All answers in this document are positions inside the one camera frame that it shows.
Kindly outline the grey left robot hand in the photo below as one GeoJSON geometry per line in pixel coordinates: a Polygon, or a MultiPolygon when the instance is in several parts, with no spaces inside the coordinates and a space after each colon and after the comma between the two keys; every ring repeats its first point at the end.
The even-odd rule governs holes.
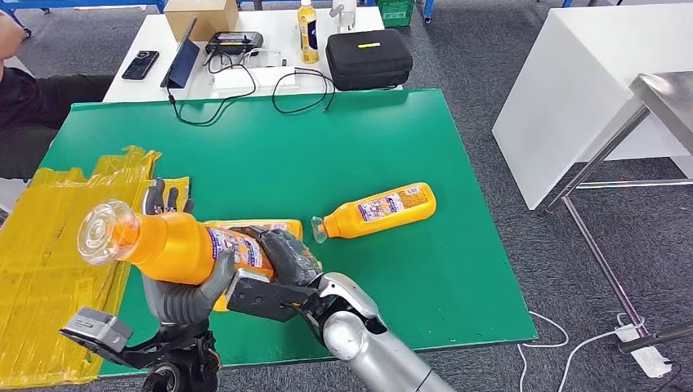
{"type": "MultiPolygon", "coordinates": [[[[164,189],[164,180],[157,178],[145,192],[141,211],[146,215],[157,215],[163,213],[165,207],[176,207],[177,188],[170,189],[169,204],[164,204],[164,189]]],[[[197,323],[206,319],[222,292],[230,286],[234,263],[234,250],[222,252],[211,275],[198,286],[154,280],[141,273],[150,312],[163,323],[197,323]]]]}

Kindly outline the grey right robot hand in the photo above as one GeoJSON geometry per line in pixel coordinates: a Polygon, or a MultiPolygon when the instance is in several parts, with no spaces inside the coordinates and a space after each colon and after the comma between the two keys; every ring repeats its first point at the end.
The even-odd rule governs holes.
{"type": "Polygon", "coordinates": [[[323,273],[319,261],[302,240],[285,230],[263,229],[255,225],[232,229],[258,241],[278,283],[307,287],[323,273]]]}

